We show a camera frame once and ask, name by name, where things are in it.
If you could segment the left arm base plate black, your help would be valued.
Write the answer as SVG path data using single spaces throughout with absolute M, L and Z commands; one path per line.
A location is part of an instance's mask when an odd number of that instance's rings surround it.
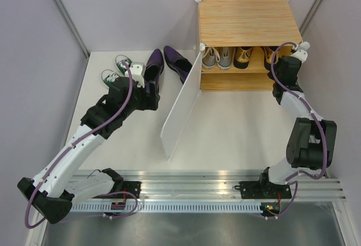
M 138 199 L 141 186 L 141 181 L 123 181 L 121 186 L 114 186 L 109 194 L 97 195 L 93 199 Z

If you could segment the grey sneaker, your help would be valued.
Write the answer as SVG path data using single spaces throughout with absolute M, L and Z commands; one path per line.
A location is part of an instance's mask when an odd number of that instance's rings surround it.
M 215 47 L 206 47 L 202 54 L 202 66 L 205 69 L 212 69 L 219 61 L 219 52 Z
M 231 68 L 233 50 L 232 47 L 219 48 L 218 67 L 221 70 L 228 70 Z

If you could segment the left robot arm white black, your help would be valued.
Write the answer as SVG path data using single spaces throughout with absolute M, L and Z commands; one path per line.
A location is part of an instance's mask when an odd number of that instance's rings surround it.
M 63 220 L 72 207 L 95 197 L 123 197 L 124 179 L 106 168 L 83 182 L 70 183 L 82 163 L 111 134 L 120 128 L 134 111 L 155 111 L 159 105 L 157 82 L 144 87 L 129 77 L 119 77 L 108 93 L 89 108 L 70 141 L 40 173 L 22 178 L 17 188 L 50 224 Z

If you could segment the purple loafer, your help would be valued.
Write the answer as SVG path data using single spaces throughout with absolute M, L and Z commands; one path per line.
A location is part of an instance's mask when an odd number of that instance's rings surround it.
M 170 46 L 164 47 L 164 58 L 168 67 L 177 73 L 182 84 L 192 69 L 192 63 Z
M 147 93 L 150 93 L 150 83 L 154 82 L 159 92 L 159 80 L 164 70 L 164 58 L 160 49 L 155 49 L 149 57 L 144 73 L 144 83 Z

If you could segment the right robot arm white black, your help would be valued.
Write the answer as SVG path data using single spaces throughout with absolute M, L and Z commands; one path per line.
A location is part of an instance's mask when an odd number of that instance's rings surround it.
M 322 178 L 332 163 L 337 125 L 314 111 L 298 85 L 298 71 L 305 59 L 304 51 L 284 56 L 268 74 L 274 80 L 274 98 L 289 112 L 294 125 L 285 158 L 259 176 L 257 190 L 264 198 L 272 197 L 278 190 L 289 194 L 296 177 Z

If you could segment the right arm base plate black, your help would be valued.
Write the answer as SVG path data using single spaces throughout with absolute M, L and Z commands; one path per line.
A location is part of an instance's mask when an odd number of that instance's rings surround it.
M 239 182 L 241 198 L 244 200 L 266 200 L 266 199 L 291 199 L 292 193 L 288 185 L 266 183 L 262 185 L 260 181 Z

